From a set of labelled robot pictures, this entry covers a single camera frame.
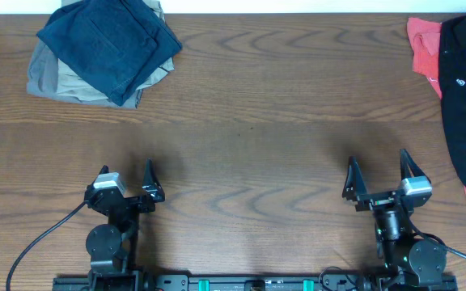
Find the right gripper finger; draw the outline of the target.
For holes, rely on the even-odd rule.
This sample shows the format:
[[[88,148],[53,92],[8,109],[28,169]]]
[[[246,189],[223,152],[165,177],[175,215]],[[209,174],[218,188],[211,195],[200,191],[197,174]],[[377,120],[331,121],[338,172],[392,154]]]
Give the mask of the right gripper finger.
[[[343,187],[342,197],[356,201],[359,197],[367,194],[367,188],[362,177],[361,169],[358,165],[357,159],[354,156],[349,157],[348,171]]]
[[[400,150],[400,176],[402,179],[424,176],[425,172],[413,161],[406,149]]]

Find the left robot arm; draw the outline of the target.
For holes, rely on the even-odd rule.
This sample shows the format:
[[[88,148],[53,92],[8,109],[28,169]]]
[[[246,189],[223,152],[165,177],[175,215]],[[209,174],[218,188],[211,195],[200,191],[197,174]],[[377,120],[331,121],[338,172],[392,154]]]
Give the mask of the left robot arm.
[[[155,279],[135,264],[139,216],[155,211],[165,193],[155,175],[153,162],[146,160],[142,196],[125,196],[120,174],[104,166],[87,186],[84,202],[103,214],[108,222],[96,226],[86,239],[91,257],[88,274],[90,290],[155,290]]]

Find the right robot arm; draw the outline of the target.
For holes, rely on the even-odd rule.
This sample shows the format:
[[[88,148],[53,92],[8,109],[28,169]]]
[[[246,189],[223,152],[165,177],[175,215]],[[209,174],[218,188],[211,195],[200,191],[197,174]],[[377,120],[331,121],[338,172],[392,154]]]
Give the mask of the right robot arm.
[[[400,151],[400,184],[385,192],[369,193],[354,156],[349,157],[342,197],[358,212],[375,219],[378,257],[384,266],[357,279],[358,290],[431,289],[443,282],[447,253],[438,239],[422,237],[410,217],[432,196],[430,179],[407,150]]]

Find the folded grey trousers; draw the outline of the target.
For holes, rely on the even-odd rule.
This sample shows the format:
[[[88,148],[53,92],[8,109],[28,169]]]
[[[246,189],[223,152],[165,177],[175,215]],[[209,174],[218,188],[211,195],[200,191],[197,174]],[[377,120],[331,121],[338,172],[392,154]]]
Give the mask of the folded grey trousers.
[[[80,78],[68,65],[59,61],[41,40],[33,51],[28,67],[27,93],[67,103],[128,109],[136,109],[142,97],[140,89],[122,105],[117,105]]]

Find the red garment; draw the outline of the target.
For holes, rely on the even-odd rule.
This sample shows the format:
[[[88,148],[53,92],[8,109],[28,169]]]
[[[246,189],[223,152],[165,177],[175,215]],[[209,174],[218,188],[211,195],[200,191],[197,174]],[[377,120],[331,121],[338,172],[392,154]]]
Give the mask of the red garment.
[[[443,98],[438,82],[438,53],[441,23],[409,17],[406,31],[413,50],[413,71],[424,75],[440,99]]]

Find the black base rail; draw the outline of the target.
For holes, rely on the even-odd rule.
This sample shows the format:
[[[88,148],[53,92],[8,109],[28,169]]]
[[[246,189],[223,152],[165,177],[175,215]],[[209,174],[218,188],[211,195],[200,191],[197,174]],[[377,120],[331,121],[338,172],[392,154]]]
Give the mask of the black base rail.
[[[186,276],[145,275],[124,278],[58,277],[53,291],[154,290],[154,291],[320,291],[320,290],[416,290],[416,286],[382,278],[379,283],[355,273],[326,272],[318,276]]]

